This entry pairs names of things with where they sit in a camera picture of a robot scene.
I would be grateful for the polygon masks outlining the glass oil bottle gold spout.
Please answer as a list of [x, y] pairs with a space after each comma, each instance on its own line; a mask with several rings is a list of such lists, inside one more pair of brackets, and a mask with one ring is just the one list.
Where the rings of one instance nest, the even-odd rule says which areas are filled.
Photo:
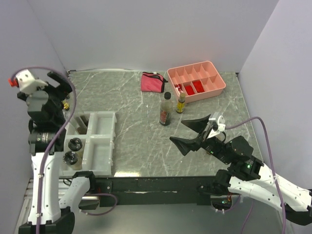
[[[69, 119], [70, 114], [72, 112], [71, 104], [64, 100], [63, 106], [64, 106], [63, 107], [64, 117], [67, 120]], [[78, 105], [76, 105], [75, 112], [68, 123], [68, 127], [67, 127], [68, 134], [69, 135], [77, 135], [77, 134], [85, 135], [87, 133], [87, 125], [88, 125], [88, 119], [85, 116], [85, 113]]]

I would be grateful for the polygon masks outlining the tall glass oil bottle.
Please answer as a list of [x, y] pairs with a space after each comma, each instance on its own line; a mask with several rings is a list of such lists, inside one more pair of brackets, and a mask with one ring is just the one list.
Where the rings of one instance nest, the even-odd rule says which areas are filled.
[[[70, 114], [72, 113], [74, 107], [74, 99], [72, 93], [68, 94], [67, 97], [63, 100], [63, 105], [63, 114], [65, 119], [67, 120], [70, 117]], [[86, 125], [81, 118], [81, 116], [83, 115], [84, 112], [76, 101], [74, 114], [66, 126], [68, 135], [82, 135], [83, 133], [86, 133]]]

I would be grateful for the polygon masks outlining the yellow label sauce bottle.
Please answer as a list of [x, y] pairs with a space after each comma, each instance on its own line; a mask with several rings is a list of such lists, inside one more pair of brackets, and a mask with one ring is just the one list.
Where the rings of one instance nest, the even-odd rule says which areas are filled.
[[180, 93], [176, 106], [176, 112], [179, 114], [183, 113], [184, 111], [185, 97], [186, 97], [185, 93]]

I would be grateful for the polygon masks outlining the dark soy sauce bottle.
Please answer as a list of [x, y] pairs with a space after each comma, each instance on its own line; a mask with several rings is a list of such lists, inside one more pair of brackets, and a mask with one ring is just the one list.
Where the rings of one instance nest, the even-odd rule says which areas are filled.
[[163, 126], [168, 126], [171, 123], [172, 112], [173, 112], [173, 102], [171, 100], [171, 93], [164, 93], [164, 100], [160, 104], [160, 117], [159, 123]]

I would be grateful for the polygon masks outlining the white plastic divided tray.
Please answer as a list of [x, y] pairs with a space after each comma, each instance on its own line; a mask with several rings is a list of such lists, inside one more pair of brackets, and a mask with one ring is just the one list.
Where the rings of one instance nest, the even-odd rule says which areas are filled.
[[96, 176], [110, 176], [113, 165], [113, 149], [116, 113], [108, 111], [85, 112], [88, 119], [87, 133], [85, 135], [66, 134], [64, 151], [67, 152], [68, 142], [78, 137], [83, 143], [83, 149], [78, 152], [82, 157], [82, 170], [93, 171]]

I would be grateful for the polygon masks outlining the shaker jar chrome black lid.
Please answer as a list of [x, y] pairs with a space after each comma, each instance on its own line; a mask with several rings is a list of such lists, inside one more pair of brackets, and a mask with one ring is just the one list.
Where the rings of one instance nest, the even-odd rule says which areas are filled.
[[67, 151], [63, 156], [63, 162], [73, 170], [82, 169], [82, 158], [74, 151]]

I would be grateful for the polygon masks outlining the round shaker black spout lid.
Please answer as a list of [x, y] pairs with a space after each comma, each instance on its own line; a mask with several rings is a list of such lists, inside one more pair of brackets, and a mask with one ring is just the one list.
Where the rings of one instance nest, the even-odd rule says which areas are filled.
[[80, 152], [83, 149], [83, 143], [80, 138], [71, 138], [68, 142], [68, 147], [73, 152]]

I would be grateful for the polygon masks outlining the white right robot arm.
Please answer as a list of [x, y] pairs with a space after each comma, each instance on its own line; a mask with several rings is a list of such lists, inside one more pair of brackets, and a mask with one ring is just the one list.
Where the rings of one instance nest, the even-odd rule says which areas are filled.
[[200, 185], [200, 193], [240, 194], [275, 208], [282, 213], [283, 220], [301, 226], [311, 224], [312, 191], [279, 176], [273, 165], [254, 157], [253, 147], [243, 136], [220, 140], [218, 135], [225, 135], [229, 129], [222, 115], [214, 113], [181, 123], [197, 133], [193, 139], [170, 137], [182, 155], [203, 149], [228, 166], [226, 170], [218, 170], [208, 185]]

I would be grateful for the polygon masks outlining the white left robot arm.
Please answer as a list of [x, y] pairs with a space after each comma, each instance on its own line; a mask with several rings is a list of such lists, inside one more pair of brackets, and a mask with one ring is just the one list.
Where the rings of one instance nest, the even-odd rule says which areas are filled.
[[75, 94], [73, 84], [62, 74], [49, 70], [47, 76], [59, 83], [54, 87], [22, 69], [11, 78], [18, 98], [27, 105], [30, 117], [28, 143], [33, 167], [32, 207], [20, 234], [71, 234], [81, 199], [98, 189], [91, 171], [77, 172], [62, 199], [59, 199], [59, 168], [64, 151], [66, 125], [63, 100]]

